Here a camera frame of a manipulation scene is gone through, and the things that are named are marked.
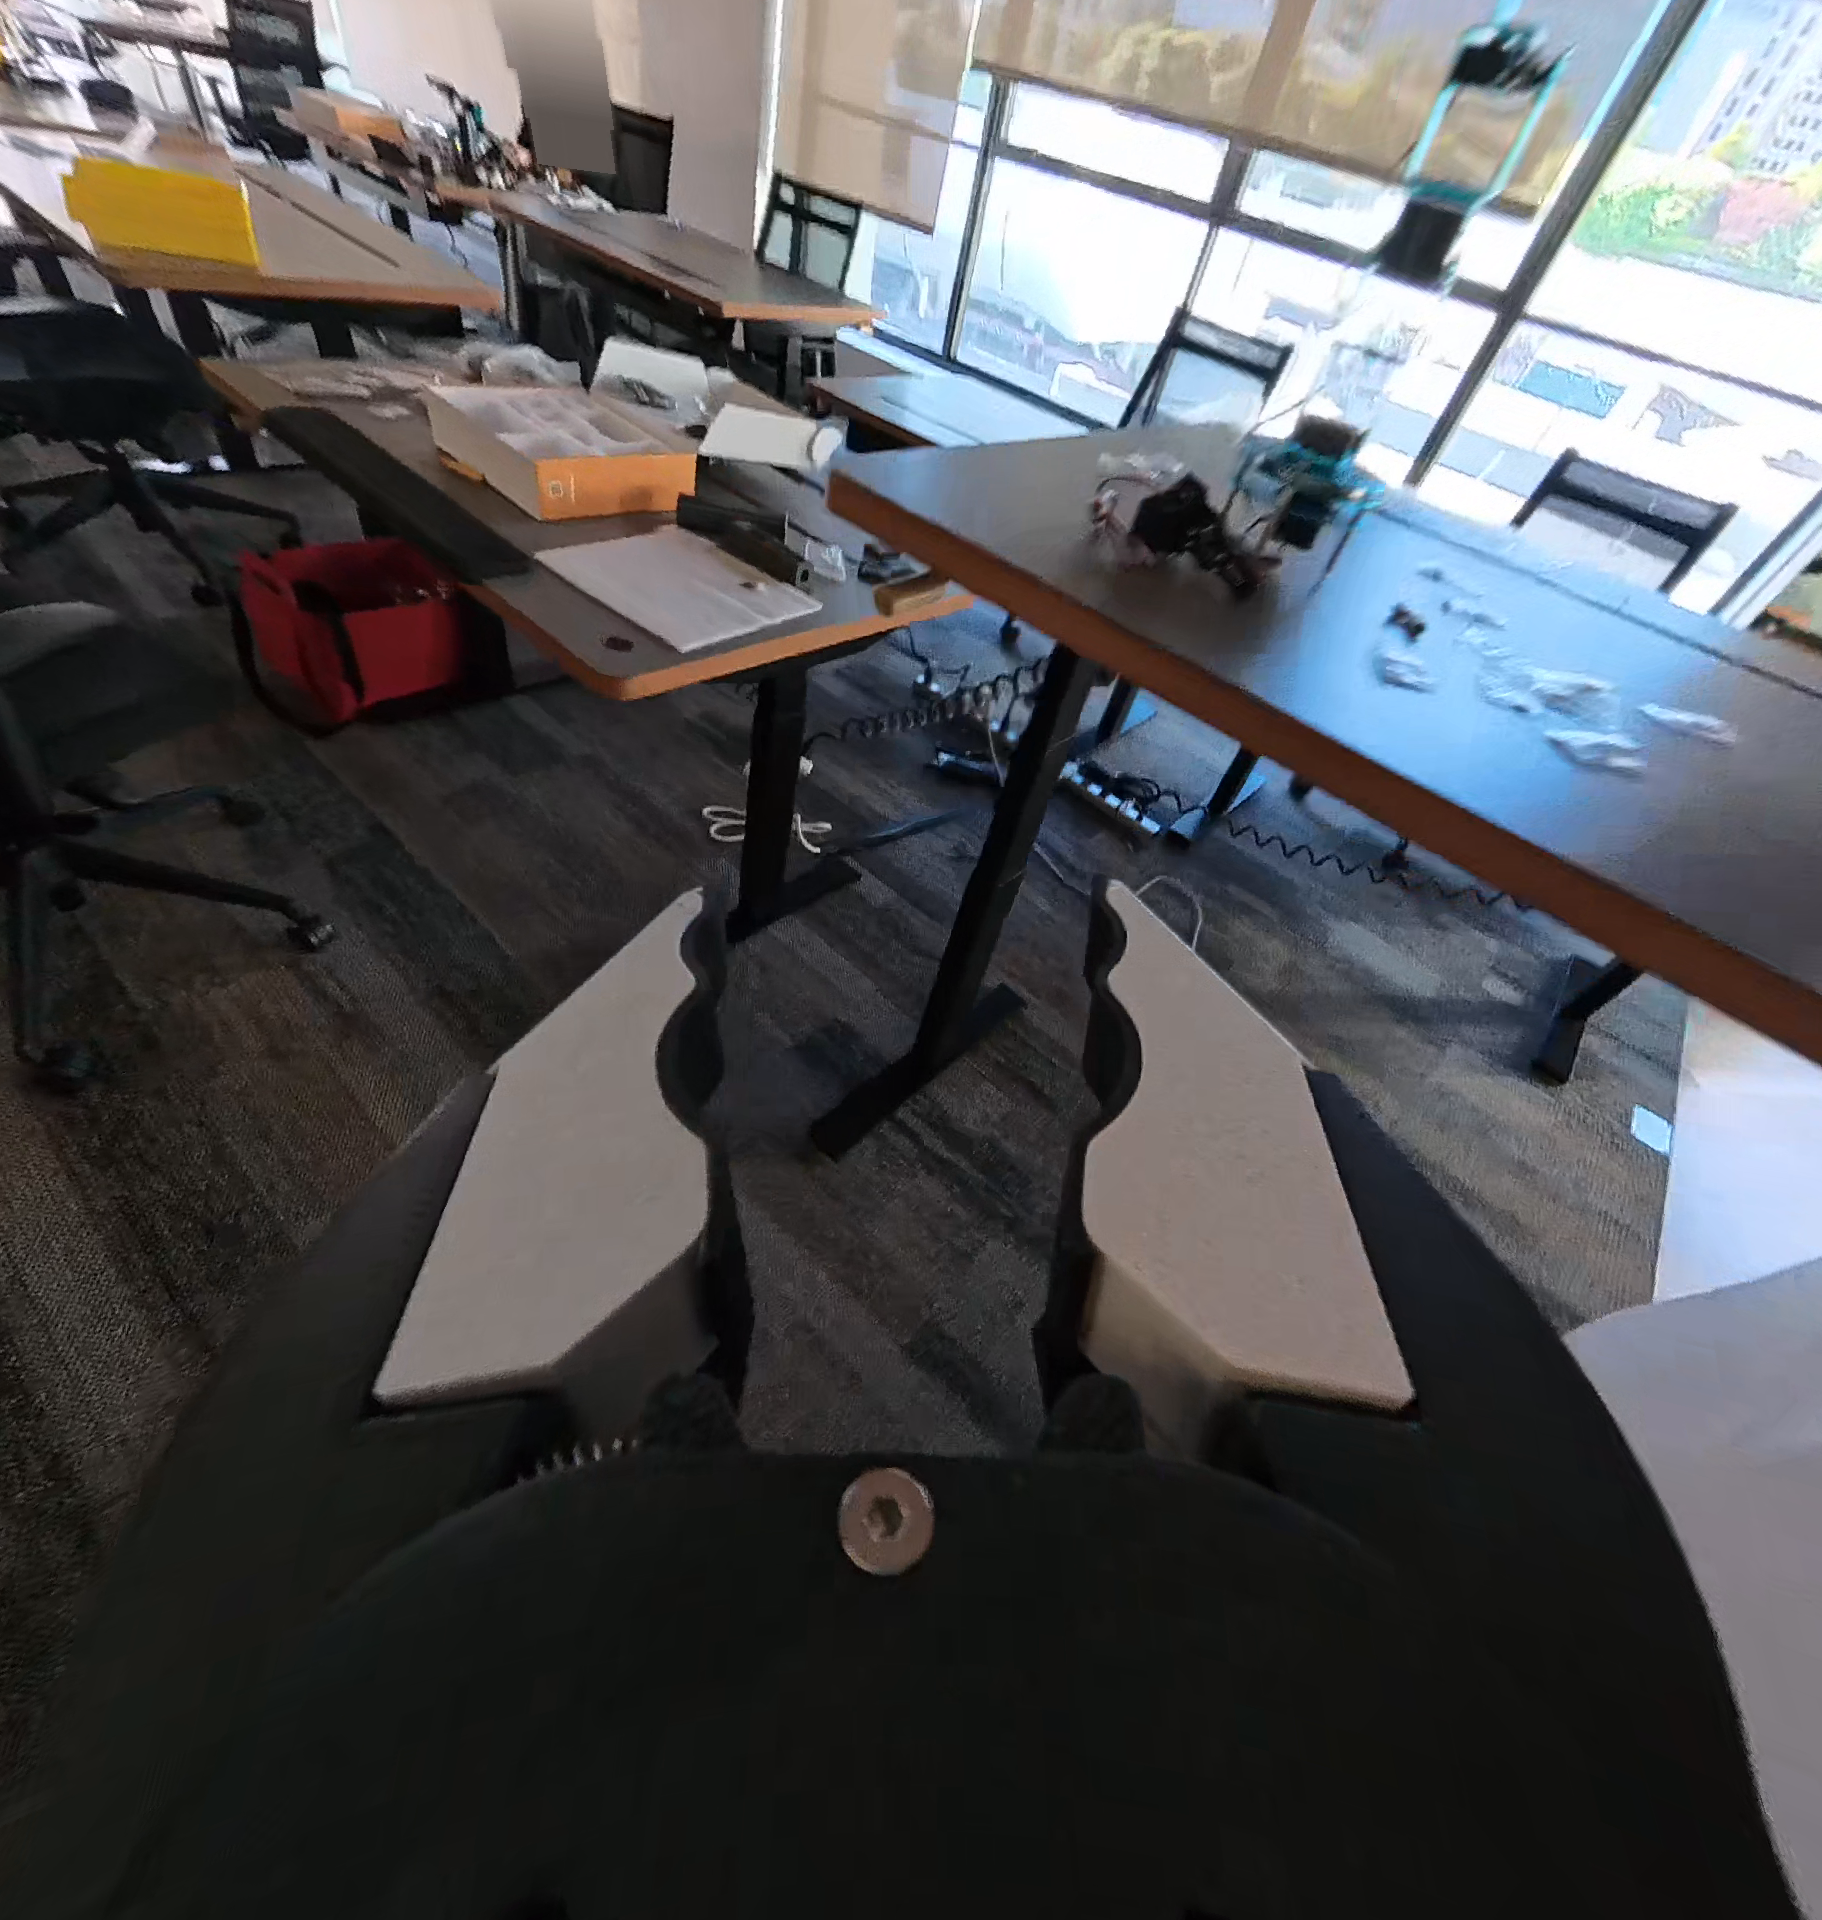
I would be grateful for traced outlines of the dark wood-edged desk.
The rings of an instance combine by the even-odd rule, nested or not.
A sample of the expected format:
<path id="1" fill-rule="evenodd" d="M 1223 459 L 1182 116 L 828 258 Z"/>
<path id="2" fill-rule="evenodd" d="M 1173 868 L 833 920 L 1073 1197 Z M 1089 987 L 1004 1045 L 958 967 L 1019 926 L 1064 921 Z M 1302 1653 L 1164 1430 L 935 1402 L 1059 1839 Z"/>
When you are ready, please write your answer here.
<path id="1" fill-rule="evenodd" d="M 293 394 L 287 383 L 289 375 L 348 369 L 345 360 L 289 364 L 205 360 L 204 376 L 233 419 L 300 454 L 304 464 L 348 492 L 360 517 L 379 531 L 406 537 L 411 531 L 409 517 L 391 488 L 376 486 L 372 477 L 345 456 L 352 444 L 379 448 L 389 459 L 411 468 L 425 486 L 443 495 L 455 515 L 517 545 L 530 560 L 528 570 L 468 582 L 468 596 L 603 698 L 637 703 L 703 683 L 752 682 L 810 668 L 855 656 L 903 626 L 970 608 L 970 596 L 953 588 L 909 610 L 886 613 L 877 608 L 872 584 L 854 579 L 816 582 L 810 591 L 820 605 L 802 619 L 680 654 L 539 561 L 539 554 L 553 546 L 643 537 L 670 526 L 674 519 L 633 515 L 540 523 L 499 492 L 449 468 L 436 448 L 422 405 L 409 402 L 404 418 L 389 419 L 369 402 Z"/>
<path id="2" fill-rule="evenodd" d="M 0 200 L 59 253 L 88 264 L 118 289 L 479 315 L 503 309 L 498 285 L 443 253 L 404 237 L 291 171 L 251 160 L 237 160 L 233 173 L 248 195 L 255 266 L 106 245 L 64 202 L 64 177 L 88 150 L 91 142 L 71 134 L 0 127 Z"/>
<path id="3" fill-rule="evenodd" d="M 648 289 L 675 309 L 718 323 L 773 323 L 835 335 L 872 327 L 883 310 L 869 299 L 773 267 L 755 253 L 637 210 L 573 210 L 540 195 L 488 195 L 494 214 L 535 236 L 603 280 Z"/>

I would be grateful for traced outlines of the red tool bag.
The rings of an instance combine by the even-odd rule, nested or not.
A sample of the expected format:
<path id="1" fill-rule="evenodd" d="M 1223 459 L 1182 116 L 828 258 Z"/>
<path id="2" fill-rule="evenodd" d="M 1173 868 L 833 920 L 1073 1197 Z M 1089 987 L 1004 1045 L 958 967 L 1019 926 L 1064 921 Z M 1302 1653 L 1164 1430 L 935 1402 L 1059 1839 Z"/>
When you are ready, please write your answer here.
<path id="1" fill-rule="evenodd" d="M 228 613 L 251 694 L 310 738 L 452 697 L 471 679 L 459 582 L 408 539 L 245 550 Z"/>

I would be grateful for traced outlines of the white paper sheet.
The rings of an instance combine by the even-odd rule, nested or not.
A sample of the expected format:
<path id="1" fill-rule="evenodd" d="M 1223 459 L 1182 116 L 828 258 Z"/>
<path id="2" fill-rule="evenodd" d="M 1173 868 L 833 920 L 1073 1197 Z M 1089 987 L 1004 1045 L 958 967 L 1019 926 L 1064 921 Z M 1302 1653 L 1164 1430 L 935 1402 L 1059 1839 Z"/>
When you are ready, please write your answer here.
<path id="1" fill-rule="evenodd" d="M 831 419 L 724 401 L 703 428 L 699 454 L 711 460 L 820 472 L 845 446 L 846 433 Z"/>

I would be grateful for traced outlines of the small black claw assembly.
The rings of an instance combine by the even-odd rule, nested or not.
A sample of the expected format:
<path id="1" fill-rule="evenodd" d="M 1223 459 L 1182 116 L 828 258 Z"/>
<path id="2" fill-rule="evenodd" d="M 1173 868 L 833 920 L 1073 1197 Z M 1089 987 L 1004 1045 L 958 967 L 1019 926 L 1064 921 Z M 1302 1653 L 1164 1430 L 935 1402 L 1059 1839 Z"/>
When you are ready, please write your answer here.
<path id="1" fill-rule="evenodd" d="M 1247 597 L 1280 573 L 1280 560 L 1232 526 L 1196 472 L 1167 454 L 1102 454 L 1092 498 L 1092 531 L 1122 564 L 1186 561 Z"/>

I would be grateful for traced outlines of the orange-sided parts box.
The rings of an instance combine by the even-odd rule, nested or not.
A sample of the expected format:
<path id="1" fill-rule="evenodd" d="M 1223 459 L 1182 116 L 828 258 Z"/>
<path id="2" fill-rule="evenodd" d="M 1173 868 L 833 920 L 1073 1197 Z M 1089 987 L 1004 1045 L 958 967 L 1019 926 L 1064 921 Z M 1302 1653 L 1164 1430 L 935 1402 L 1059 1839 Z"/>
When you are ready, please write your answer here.
<path id="1" fill-rule="evenodd" d="M 543 523 L 670 511 L 699 481 L 699 444 L 643 410 L 576 388 L 432 385 L 432 444 Z"/>

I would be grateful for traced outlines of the scattered small screw bags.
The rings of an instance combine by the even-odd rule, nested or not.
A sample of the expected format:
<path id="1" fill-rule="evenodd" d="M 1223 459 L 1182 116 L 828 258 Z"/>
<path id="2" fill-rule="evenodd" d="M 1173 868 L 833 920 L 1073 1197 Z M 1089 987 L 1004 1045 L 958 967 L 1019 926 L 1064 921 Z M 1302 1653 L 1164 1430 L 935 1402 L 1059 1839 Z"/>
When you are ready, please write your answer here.
<path id="1" fill-rule="evenodd" d="M 1533 725 L 1571 765 L 1645 776 L 1660 738 L 1731 750 L 1739 730 L 1692 708 L 1631 703 L 1619 682 L 1528 660 L 1507 639 L 1491 597 L 1445 564 L 1422 564 L 1375 637 L 1379 686 L 1440 697 L 1467 690 L 1483 704 Z"/>

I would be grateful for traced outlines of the black power strip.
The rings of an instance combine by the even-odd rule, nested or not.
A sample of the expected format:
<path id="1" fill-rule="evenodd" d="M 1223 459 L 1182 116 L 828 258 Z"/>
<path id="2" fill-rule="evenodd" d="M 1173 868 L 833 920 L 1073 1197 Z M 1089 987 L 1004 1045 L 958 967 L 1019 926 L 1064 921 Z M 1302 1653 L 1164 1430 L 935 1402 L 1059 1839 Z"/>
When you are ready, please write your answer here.
<path id="1" fill-rule="evenodd" d="M 1177 788 L 1148 776 L 1085 756 L 1061 770 L 1059 790 L 1131 844 L 1191 844 L 1191 808 Z"/>

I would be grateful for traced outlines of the white ribbed foam sheet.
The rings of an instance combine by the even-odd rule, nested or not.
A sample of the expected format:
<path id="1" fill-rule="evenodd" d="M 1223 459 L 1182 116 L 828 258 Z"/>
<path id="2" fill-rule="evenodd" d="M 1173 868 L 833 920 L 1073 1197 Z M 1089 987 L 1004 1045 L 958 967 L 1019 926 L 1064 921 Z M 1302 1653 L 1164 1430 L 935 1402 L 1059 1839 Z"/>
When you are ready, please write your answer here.
<path id="1" fill-rule="evenodd" d="M 680 656 L 820 615 L 818 597 L 668 525 L 535 554 L 563 584 Z"/>

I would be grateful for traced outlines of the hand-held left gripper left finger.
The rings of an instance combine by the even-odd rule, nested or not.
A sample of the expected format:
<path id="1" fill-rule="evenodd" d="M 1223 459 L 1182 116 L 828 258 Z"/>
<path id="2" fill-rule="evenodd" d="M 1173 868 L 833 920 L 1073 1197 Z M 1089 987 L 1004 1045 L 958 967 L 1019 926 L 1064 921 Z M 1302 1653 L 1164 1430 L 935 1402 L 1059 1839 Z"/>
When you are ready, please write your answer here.
<path id="1" fill-rule="evenodd" d="M 498 1058 L 379 1407 L 641 1407 L 692 1374 L 742 1396 L 755 1303 L 706 1119 L 724 963 L 718 899 L 688 889 Z"/>

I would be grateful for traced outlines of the person's white hoodie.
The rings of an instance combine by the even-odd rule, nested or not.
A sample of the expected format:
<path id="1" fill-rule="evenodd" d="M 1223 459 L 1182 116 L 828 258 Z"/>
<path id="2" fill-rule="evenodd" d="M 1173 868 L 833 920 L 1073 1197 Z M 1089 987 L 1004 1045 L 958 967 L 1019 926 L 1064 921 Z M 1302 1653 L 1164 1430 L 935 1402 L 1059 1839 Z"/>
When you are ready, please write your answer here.
<path id="1" fill-rule="evenodd" d="M 1822 1257 L 1609 1313 L 1566 1345 L 1689 1563 L 1778 1860 L 1822 1915 Z"/>

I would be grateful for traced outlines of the yellow storage bin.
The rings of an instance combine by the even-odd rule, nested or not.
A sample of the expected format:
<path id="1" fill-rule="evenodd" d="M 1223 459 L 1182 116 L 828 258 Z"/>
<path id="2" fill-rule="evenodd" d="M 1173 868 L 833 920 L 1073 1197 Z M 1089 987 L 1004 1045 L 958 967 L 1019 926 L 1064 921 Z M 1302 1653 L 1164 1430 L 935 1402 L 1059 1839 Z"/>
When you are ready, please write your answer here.
<path id="1" fill-rule="evenodd" d="M 237 173 L 84 155 L 62 177 L 67 216 L 101 253 L 150 253 L 260 269 L 251 193 Z"/>

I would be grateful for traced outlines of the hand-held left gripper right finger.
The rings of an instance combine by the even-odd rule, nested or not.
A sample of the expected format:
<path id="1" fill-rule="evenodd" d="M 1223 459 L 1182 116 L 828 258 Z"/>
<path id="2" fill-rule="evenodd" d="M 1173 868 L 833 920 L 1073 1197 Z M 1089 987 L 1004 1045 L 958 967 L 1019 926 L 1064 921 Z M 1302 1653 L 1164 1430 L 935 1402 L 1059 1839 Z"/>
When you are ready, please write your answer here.
<path id="1" fill-rule="evenodd" d="M 1134 891 L 1097 881 L 1092 1123 L 1072 1141 L 1033 1354 L 1142 1409 L 1281 1394 L 1408 1409 L 1417 1391 L 1305 1057 Z"/>

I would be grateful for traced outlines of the black office chair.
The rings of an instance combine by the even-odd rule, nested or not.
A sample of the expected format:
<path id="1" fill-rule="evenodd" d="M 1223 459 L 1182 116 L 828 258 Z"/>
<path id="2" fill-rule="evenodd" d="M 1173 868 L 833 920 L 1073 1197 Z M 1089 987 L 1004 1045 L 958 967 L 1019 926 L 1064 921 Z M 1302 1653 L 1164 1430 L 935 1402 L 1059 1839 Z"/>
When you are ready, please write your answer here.
<path id="1" fill-rule="evenodd" d="M 0 488 L 0 564 L 28 554 L 122 509 L 166 539 L 198 575 L 196 597 L 214 603 L 218 577 L 188 537 L 178 509 L 260 519 L 281 549 L 297 549 L 296 515 L 210 488 L 178 470 L 140 468 L 140 448 L 169 460 L 178 423 L 214 424 L 220 405 L 200 364 L 122 310 L 64 299 L 38 310 L 0 312 L 0 441 L 32 436 L 68 446 L 84 472 L 52 474 Z"/>
<path id="2" fill-rule="evenodd" d="M 120 765 L 226 713 L 230 697 L 163 637 L 91 599 L 52 599 L 0 573 L 0 898 L 7 998 L 25 1073 L 62 1094 L 91 1078 L 91 1050 L 54 1035 L 49 930 L 91 885 L 276 914 L 300 952 L 332 924 L 266 886 L 131 854 L 116 838 L 190 808 L 255 825 L 260 806 L 220 784 L 131 792 Z"/>
<path id="3" fill-rule="evenodd" d="M 1251 428 L 1293 360 L 1290 340 L 1253 338 L 1179 310 L 1128 396 L 1118 424 Z"/>
<path id="4" fill-rule="evenodd" d="M 1524 495 L 1509 526 L 1559 560 L 1668 597 L 1734 517 L 1737 503 L 1668 488 L 1566 448 Z"/>

